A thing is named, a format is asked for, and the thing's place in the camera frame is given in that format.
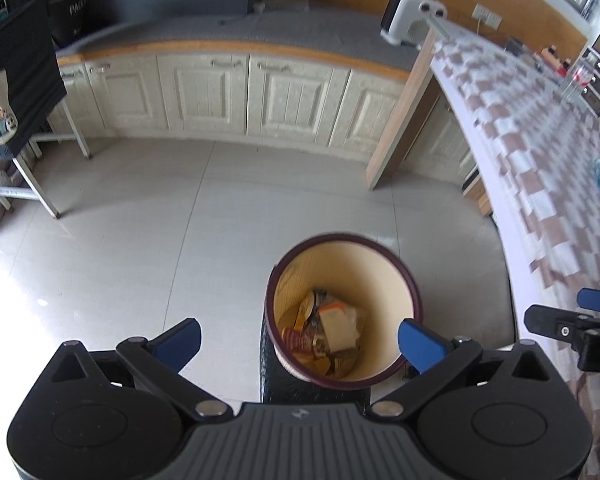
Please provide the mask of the white wall power socket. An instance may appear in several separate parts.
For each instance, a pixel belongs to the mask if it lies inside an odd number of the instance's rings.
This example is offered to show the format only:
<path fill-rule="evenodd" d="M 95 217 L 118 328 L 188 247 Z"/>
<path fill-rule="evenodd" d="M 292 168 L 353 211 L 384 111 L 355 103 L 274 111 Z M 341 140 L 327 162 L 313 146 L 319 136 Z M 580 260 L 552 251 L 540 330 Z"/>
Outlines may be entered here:
<path fill-rule="evenodd" d="M 502 18 L 480 3 L 477 3 L 472 11 L 471 17 L 478 23 L 491 27 L 494 30 L 500 28 Z"/>

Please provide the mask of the white small heater appliance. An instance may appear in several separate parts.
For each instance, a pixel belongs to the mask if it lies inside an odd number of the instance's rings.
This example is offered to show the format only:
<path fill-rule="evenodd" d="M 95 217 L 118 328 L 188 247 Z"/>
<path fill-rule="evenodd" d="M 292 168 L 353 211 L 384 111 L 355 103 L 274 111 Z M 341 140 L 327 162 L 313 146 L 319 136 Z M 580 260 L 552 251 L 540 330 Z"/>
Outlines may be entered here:
<path fill-rule="evenodd" d="M 380 36 L 393 46 L 420 49 L 430 18 L 446 18 L 448 9 L 439 0 L 389 0 L 380 22 Z"/>

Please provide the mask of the white metal rack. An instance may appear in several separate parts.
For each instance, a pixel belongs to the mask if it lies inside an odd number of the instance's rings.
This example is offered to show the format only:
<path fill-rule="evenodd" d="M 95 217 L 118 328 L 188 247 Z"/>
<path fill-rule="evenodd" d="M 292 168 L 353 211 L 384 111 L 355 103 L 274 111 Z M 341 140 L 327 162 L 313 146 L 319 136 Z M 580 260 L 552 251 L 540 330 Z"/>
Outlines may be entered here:
<path fill-rule="evenodd" d="M 28 164 L 26 154 L 29 152 L 32 153 L 35 159 L 42 158 L 41 144 L 73 141 L 78 144 L 80 152 L 86 160 L 93 158 L 93 152 L 87 144 L 86 137 L 69 110 L 68 98 L 63 98 L 59 102 L 59 106 L 68 122 L 69 131 L 37 131 L 30 136 L 23 147 L 20 148 L 20 151 L 11 159 L 6 157 L 0 159 L 0 162 L 9 162 L 15 168 L 13 177 L 5 174 L 5 180 L 0 179 L 0 206 L 5 212 L 14 211 L 15 200 L 26 200 L 27 202 L 40 203 L 53 219 L 59 220 L 61 218 L 62 213 L 52 203 L 50 196 L 44 191 Z"/>

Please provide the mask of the checkered brown white tablecloth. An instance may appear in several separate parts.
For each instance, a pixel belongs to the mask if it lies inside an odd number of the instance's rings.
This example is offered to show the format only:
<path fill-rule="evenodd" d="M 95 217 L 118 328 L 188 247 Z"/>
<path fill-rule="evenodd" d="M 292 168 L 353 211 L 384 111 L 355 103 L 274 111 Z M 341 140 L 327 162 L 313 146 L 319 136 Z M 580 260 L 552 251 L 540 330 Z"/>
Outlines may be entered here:
<path fill-rule="evenodd" d="M 430 68 L 486 187 L 527 339 L 532 304 L 577 311 L 580 289 L 600 289 L 600 120 L 470 32 L 436 41 Z"/>

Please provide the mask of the black bag with lettering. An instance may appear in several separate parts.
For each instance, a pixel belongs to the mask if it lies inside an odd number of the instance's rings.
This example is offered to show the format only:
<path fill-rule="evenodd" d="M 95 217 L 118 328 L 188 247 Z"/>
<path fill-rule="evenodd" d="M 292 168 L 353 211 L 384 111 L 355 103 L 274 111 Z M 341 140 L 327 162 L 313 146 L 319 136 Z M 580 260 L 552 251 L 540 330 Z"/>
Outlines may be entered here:
<path fill-rule="evenodd" d="M 46 0 L 46 9 L 50 34 L 58 48 L 88 35 L 90 16 L 86 0 Z"/>

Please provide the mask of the clear orange white plastic wrapper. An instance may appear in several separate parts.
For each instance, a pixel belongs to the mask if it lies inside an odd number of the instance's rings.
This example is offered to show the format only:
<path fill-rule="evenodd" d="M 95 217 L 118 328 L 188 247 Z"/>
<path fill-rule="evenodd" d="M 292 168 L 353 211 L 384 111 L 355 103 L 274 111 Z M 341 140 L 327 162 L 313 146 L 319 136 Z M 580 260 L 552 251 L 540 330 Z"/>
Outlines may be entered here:
<path fill-rule="evenodd" d="M 317 316 L 330 353 L 358 346 L 364 325 L 364 315 L 360 310 L 335 300 L 318 307 Z"/>

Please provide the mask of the round maroon rim trash bin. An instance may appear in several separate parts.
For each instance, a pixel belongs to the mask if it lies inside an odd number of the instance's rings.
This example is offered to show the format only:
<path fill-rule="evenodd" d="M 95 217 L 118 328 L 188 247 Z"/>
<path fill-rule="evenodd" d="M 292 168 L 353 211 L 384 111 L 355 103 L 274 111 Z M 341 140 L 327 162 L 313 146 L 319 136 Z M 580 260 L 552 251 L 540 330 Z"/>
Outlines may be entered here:
<path fill-rule="evenodd" d="M 264 322 L 276 358 L 295 378 L 324 388 L 364 389 L 396 374 L 406 364 L 399 326 L 423 317 L 406 264 L 354 233 L 302 240 L 266 285 Z"/>

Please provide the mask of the clear water bottle red label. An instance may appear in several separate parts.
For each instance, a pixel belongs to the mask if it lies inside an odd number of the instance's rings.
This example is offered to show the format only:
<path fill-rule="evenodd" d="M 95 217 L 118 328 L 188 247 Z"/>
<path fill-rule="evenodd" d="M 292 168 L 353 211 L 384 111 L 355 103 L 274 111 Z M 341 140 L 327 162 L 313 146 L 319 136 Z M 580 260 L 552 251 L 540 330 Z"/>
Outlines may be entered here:
<path fill-rule="evenodd" d="M 578 96 L 588 88 L 594 76 L 595 64 L 592 62 L 592 58 L 588 55 L 578 58 L 569 67 L 562 90 L 560 90 L 560 96 L 564 100 L 571 101 L 574 96 Z"/>

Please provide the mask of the white cabinet row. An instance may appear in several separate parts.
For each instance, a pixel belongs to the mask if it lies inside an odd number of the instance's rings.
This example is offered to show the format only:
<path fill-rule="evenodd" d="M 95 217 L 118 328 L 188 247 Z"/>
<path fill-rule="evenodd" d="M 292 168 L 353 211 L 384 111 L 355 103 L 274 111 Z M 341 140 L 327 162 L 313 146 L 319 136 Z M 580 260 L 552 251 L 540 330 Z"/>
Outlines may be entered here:
<path fill-rule="evenodd" d="M 405 86 L 354 66 L 251 52 L 172 51 L 59 62 L 57 133 L 295 148 L 366 162 Z"/>

